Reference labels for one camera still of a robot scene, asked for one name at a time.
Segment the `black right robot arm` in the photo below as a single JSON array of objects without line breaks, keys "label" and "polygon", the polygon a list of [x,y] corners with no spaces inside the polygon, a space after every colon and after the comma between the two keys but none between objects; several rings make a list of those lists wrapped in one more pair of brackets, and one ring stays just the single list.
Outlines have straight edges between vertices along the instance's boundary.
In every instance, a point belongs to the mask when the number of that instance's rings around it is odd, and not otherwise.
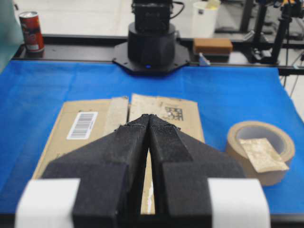
[{"label": "black right robot arm", "polygon": [[176,37],[173,0],[134,0],[127,41],[114,47],[113,62],[134,74],[166,74],[189,64],[190,54]]}]

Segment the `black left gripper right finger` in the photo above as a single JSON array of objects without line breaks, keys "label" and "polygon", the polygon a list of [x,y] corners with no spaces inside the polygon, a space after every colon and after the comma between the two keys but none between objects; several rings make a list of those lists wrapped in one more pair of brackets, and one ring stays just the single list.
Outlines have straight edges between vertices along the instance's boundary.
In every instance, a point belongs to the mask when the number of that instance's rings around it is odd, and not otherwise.
[{"label": "black left gripper right finger", "polygon": [[228,155],[149,116],[156,211],[171,228],[268,228],[257,179]]}]

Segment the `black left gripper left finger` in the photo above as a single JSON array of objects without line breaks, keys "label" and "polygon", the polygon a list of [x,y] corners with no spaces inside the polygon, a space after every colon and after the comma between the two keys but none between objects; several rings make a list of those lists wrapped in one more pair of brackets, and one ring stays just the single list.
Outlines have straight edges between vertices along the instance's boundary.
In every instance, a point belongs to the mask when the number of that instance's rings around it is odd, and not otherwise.
[{"label": "black left gripper left finger", "polygon": [[141,212],[149,116],[69,152],[30,180],[18,228],[116,228]]}]

